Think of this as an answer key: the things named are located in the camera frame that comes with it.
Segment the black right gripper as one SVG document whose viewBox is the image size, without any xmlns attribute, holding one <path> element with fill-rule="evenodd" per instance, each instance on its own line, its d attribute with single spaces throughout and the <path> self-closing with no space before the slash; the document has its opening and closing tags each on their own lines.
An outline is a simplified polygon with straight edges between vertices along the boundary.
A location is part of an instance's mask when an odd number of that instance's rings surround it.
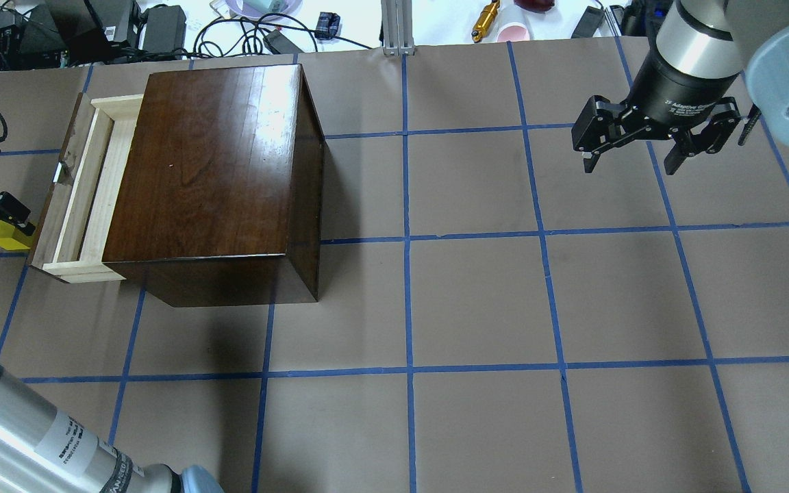
<svg viewBox="0 0 789 493">
<path fill-rule="evenodd" d="M 720 152 L 741 121 L 736 100 L 726 97 L 735 75 L 704 79 L 673 68 L 658 50 L 649 50 L 626 105 L 594 94 L 572 127 L 573 150 L 585 173 L 601 154 L 634 140 L 675 141 L 664 159 L 666 175 L 697 154 Z"/>
</svg>

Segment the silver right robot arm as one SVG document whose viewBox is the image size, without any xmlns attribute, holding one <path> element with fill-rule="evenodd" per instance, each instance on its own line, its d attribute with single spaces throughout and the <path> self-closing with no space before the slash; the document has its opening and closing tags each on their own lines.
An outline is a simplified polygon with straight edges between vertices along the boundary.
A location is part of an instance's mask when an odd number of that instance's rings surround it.
<svg viewBox="0 0 789 493">
<path fill-rule="evenodd" d="M 752 102 L 741 138 L 763 116 L 789 146 L 789 1 L 673 2 L 629 94 L 620 103 L 590 97 L 573 125 L 584 171 L 635 140 L 673 141 L 667 175 L 719 152 L 741 119 L 726 95 L 739 75 Z"/>
</svg>

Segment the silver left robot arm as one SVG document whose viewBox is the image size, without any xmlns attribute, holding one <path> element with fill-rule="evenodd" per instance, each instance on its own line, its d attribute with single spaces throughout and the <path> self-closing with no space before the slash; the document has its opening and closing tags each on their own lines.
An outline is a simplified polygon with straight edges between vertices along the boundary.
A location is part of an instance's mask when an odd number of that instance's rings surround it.
<svg viewBox="0 0 789 493">
<path fill-rule="evenodd" d="M 207 469 L 141 467 L 0 364 L 0 492 L 220 492 Z"/>
</svg>

